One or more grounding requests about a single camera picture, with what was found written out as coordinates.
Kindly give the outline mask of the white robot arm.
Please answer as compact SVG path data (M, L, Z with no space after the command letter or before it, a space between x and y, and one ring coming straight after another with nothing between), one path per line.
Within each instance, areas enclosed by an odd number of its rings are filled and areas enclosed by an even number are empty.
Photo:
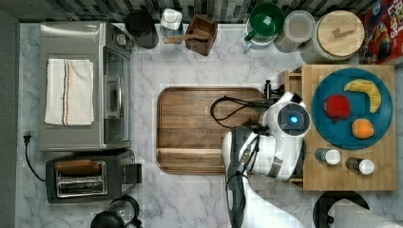
M239 126L227 132L221 153L231 228L303 228L291 214L259 196L248 175L256 174L287 181L296 170L311 127L306 104L291 92L269 107L256 128Z

